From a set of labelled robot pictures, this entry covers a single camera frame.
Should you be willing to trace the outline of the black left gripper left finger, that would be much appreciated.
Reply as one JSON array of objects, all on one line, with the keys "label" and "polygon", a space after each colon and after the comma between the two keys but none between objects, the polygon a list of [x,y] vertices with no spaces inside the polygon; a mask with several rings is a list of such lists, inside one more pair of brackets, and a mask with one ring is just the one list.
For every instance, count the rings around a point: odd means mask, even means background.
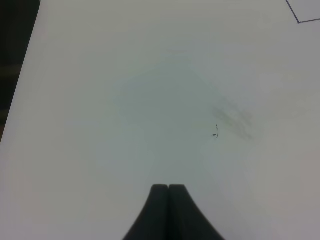
[{"label": "black left gripper left finger", "polygon": [[134,224],[125,235],[125,240],[165,240],[169,212],[169,187],[154,184]]}]

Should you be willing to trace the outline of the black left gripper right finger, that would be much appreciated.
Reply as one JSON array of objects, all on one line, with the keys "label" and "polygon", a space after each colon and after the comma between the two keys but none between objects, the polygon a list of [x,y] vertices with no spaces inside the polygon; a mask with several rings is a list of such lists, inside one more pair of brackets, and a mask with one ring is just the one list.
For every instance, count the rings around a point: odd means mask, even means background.
[{"label": "black left gripper right finger", "polygon": [[170,240],[222,240],[200,211],[185,185],[169,186],[168,238]]}]

